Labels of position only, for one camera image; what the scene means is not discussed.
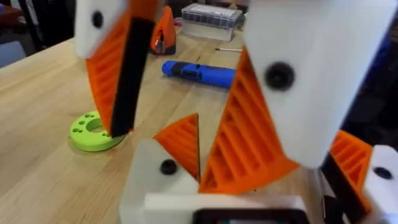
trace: black screw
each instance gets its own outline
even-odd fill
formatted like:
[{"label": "black screw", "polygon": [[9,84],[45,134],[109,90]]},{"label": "black screw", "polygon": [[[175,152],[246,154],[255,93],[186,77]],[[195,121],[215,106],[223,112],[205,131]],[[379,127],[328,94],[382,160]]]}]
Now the black screw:
[{"label": "black screw", "polygon": [[104,22],[104,17],[102,13],[100,11],[95,11],[93,13],[93,16],[91,17],[91,22],[93,23],[93,26],[95,28],[100,29]]},{"label": "black screw", "polygon": [[173,175],[177,171],[177,163],[172,159],[166,159],[160,165],[160,172],[164,175]]},{"label": "black screw", "polygon": [[379,177],[386,179],[386,180],[392,180],[394,178],[392,176],[391,172],[383,167],[376,167],[373,169],[373,172],[375,174],[377,174]]},{"label": "black screw", "polygon": [[294,81],[293,68],[284,63],[276,62],[272,64],[265,73],[266,84],[273,90],[287,90]]}]

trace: wooden table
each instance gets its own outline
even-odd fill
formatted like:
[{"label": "wooden table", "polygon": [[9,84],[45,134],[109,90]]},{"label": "wooden table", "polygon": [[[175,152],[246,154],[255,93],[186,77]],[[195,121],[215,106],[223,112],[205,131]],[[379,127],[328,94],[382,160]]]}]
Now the wooden table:
[{"label": "wooden table", "polygon": [[[68,40],[0,70],[0,223],[118,223],[119,198],[137,142],[198,112],[204,155],[226,102],[227,90],[165,78],[161,65],[181,60],[235,68],[239,54],[215,48],[240,48],[242,40],[240,33],[231,42],[179,34],[175,55],[150,55],[136,130],[102,153],[78,151],[68,139],[72,122],[95,110],[84,62],[73,47]],[[318,215],[311,175],[299,169],[259,191],[303,195]]]}]

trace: blue screwdriver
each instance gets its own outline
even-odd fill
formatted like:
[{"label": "blue screwdriver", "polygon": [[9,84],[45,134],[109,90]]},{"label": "blue screwdriver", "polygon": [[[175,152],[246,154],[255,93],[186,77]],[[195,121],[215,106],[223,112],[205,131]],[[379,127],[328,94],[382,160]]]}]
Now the blue screwdriver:
[{"label": "blue screwdriver", "polygon": [[168,77],[183,77],[201,83],[230,88],[235,69],[200,65],[195,63],[166,61],[162,72]]}]

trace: white plastic housing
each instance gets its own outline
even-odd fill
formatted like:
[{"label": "white plastic housing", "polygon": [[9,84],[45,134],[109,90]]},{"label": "white plastic housing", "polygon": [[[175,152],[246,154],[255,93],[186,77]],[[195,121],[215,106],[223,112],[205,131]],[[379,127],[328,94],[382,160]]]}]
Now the white plastic housing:
[{"label": "white plastic housing", "polygon": [[[383,167],[392,174],[384,179],[374,171]],[[364,194],[372,204],[372,212],[364,224],[398,223],[398,152],[389,146],[375,146],[364,184]]]},{"label": "white plastic housing", "polygon": [[183,167],[178,167],[174,175],[160,173],[160,165],[166,159],[173,157],[154,139],[137,145],[119,206],[123,224],[148,224],[144,220],[148,193],[196,194],[198,183]]},{"label": "white plastic housing", "polygon": [[305,211],[299,196],[265,197],[197,194],[198,184],[182,167],[163,175],[159,167],[172,157],[155,140],[136,148],[119,213],[122,224],[189,224],[201,208],[294,208]]},{"label": "white plastic housing", "polygon": [[[252,0],[244,41],[285,155],[319,167],[386,34],[396,0]],[[286,91],[264,79],[289,64]]]},{"label": "white plastic housing", "polygon": [[[90,58],[127,8],[127,0],[77,0],[75,48],[77,56]],[[103,15],[101,28],[93,25],[94,12]]]}]

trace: green ring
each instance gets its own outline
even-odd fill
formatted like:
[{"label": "green ring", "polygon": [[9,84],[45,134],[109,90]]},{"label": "green ring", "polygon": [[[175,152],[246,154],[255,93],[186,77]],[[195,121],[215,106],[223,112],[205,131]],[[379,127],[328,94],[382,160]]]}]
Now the green ring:
[{"label": "green ring", "polygon": [[111,149],[123,140],[124,136],[112,138],[105,130],[91,132],[102,126],[100,114],[98,111],[92,111],[73,122],[70,126],[69,136],[78,149],[87,152],[100,152]]}]

